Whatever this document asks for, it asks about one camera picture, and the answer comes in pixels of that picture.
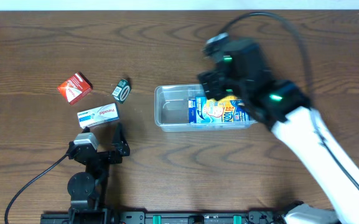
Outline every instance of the wooden table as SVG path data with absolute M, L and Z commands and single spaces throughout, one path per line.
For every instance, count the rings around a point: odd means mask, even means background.
M 293 153 L 263 125 L 242 131 L 164 133 L 154 123 L 154 89 L 197 83 L 211 69 L 200 49 L 243 11 L 0 12 L 0 223 L 13 195 L 60 158 L 81 131 L 76 113 L 114 102 L 128 75 L 133 90 L 118 105 L 131 156 L 112 167 L 107 201 L 156 210 L 247 210 L 303 200 L 330 202 Z M 316 105 L 359 166 L 359 11 L 278 11 L 310 50 Z M 276 75 L 305 87 L 298 49 L 268 18 L 240 22 L 233 35 L 260 41 Z M 95 89 L 70 106 L 56 87 L 82 71 Z M 111 126 L 93 129 L 107 148 Z M 67 211 L 67 182 L 84 167 L 68 159 L 31 185 L 11 223 L 39 223 Z

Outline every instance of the green tape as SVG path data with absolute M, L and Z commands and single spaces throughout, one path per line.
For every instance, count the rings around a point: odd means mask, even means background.
M 241 224 L 241 216 L 239 215 L 234 215 L 233 216 L 233 224 Z
M 153 224 L 161 224 L 161 216 L 153 215 Z

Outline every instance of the barcode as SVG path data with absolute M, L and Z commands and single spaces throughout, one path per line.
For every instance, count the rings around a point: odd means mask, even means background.
M 122 90 L 122 88 L 117 86 L 112 95 L 113 96 L 118 96 L 118 94 L 120 93 L 121 90 Z

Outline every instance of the cartoon face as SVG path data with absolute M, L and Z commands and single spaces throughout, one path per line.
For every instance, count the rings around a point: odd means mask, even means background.
M 220 118 L 223 115 L 225 108 L 214 106 L 213 108 L 210 108 L 209 111 L 207 111 L 207 114 L 216 118 Z

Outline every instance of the white robotic arm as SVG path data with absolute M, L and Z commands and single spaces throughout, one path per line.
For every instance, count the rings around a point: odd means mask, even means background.
M 359 169 L 331 135 L 319 112 L 312 110 L 324 139 L 315 131 L 310 110 L 302 106 L 287 114 L 286 122 L 276 122 L 272 133 L 306 166 L 328 196 L 338 219 L 359 223 Z M 286 221 L 298 223 L 291 216 Z

